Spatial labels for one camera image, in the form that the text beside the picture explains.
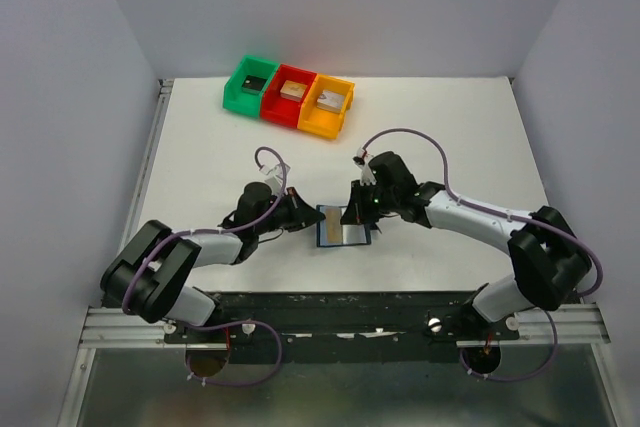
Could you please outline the gold credit card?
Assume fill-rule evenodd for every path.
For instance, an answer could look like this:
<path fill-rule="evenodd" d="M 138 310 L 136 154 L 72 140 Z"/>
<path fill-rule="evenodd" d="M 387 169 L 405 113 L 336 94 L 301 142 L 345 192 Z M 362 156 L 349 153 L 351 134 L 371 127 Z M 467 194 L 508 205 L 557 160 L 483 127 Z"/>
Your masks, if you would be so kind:
<path fill-rule="evenodd" d="M 342 226 L 340 223 L 341 210 L 339 208 L 328 208 L 325 213 L 326 221 L 326 237 L 329 245 L 338 245 L 342 243 Z"/>

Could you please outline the blue card holder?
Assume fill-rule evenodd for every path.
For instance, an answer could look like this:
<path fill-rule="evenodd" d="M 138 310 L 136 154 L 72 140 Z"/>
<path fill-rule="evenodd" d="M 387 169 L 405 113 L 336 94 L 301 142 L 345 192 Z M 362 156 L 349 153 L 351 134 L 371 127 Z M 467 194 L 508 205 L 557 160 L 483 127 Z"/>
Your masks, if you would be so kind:
<path fill-rule="evenodd" d="M 328 208 L 339 208 L 341 216 L 344 213 L 345 206 L 322 205 L 316 206 L 316 210 L 324 215 Z M 326 237 L 326 221 L 322 221 L 316 225 L 316 246 L 318 248 L 337 248 L 350 246 L 365 246 L 372 243 L 371 231 L 365 225 L 341 225 L 343 240 L 341 244 L 329 245 Z"/>

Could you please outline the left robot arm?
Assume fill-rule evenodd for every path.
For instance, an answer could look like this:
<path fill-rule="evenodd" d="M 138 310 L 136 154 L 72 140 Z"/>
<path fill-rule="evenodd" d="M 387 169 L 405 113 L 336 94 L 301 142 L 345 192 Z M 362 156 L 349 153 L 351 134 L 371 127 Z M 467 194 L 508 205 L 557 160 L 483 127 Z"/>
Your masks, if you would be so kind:
<path fill-rule="evenodd" d="M 146 222 L 106 269 L 100 289 L 127 313 L 148 323 L 187 323 L 197 340 L 209 342 L 220 334 L 222 319 L 211 296 L 186 285 L 191 271 L 240 264 L 256 251 L 262 235 L 297 232 L 324 220 L 295 188 L 278 197 L 268 184 L 252 182 L 224 218 L 221 234 L 176 234 L 158 220 Z"/>

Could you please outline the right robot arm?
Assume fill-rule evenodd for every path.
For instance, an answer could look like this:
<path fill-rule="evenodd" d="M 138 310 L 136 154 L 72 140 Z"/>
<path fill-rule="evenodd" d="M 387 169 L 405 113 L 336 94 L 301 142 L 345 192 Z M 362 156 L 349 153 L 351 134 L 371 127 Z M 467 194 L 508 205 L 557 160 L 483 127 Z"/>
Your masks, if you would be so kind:
<path fill-rule="evenodd" d="M 511 274 L 479 287 L 461 309 L 461 329 L 471 338 L 485 337 L 496 322 L 516 312 L 557 310 L 591 268 L 585 248 L 554 208 L 529 213 L 475 204 L 444 184 L 417 182 L 391 151 L 377 156 L 360 152 L 353 161 L 361 176 L 351 183 L 341 224 L 374 225 L 395 214 L 407 223 L 469 237 L 509 257 Z"/>

